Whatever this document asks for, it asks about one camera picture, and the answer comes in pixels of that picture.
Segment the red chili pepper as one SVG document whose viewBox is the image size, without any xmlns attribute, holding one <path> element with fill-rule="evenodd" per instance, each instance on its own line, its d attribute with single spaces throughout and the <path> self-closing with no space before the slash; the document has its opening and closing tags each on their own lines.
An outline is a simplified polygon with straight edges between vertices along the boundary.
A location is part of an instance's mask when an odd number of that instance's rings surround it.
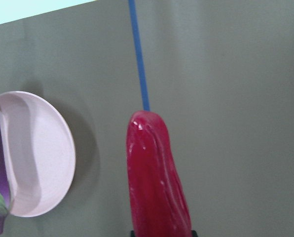
<svg viewBox="0 0 294 237">
<path fill-rule="evenodd" d="M 191 220 L 163 119 L 137 111 L 128 123 L 127 172 L 134 234 L 190 237 Z"/>
</svg>

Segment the pink plate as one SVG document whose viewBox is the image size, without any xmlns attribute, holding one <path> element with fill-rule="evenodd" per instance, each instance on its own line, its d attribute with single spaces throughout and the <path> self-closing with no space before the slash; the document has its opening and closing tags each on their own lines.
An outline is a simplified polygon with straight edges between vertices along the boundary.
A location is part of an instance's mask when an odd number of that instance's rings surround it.
<svg viewBox="0 0 294 237">
<path fill-rule="evenodd" d="M 52 210 L 75 172 L 75 145 L 66 121 L 43 98 L 10 91 L 0 94 L 0 127 L 11 214 L 36 217 Z"/>
</svg>

